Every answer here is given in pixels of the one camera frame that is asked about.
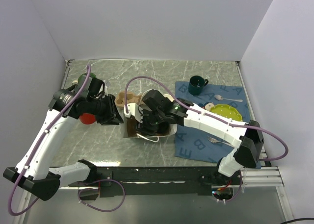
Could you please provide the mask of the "light blue paper bag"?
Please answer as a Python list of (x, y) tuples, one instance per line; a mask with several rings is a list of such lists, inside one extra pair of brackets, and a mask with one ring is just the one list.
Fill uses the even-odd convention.
[(174, 99), (158, 90), (146, 91), (139, 102), (127, 103), (123, 108), (121, 132), (123, 138), (138, 138), (158, 142), (162, 137), (169, 137), (177, 132), (177, 125), (157, 119), (157, 108), (164, 102)]

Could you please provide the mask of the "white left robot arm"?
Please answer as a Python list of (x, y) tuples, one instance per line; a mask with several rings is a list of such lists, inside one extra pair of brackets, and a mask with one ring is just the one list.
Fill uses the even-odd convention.
[(97, 166), (81, 159), (73, 165), (52, 168), (51, 162), (65, 136), (83, 114), (95, 116), (100, 125), (119, 125), (123, 120), (115, 106), (115, 96), (105, 92), (104, 81), (82, 77), (78, 84), (54, 93), (45, 121), (26, 155), (3, 176), (47, 201), (60, 187), (76, 182), (87, 186), (97, 180)]

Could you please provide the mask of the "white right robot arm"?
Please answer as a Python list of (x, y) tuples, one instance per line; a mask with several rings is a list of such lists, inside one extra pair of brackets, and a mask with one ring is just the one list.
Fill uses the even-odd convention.
[(146, 107), (140, 111), (141, 120), (136, 126), (140, 132), (155, 136), (177, 124), (209, 133), (231, 144), (233, 150), (218, 161), (215, 171), (206, 175), (207, 183), (225, 185), (240, 169), (257, 167), (264, 143), (262, 133), (257, 130), (258, 122), (233, 121), (188, 100), (170, 100), (157, 90), (148, 91), (142, 100)]

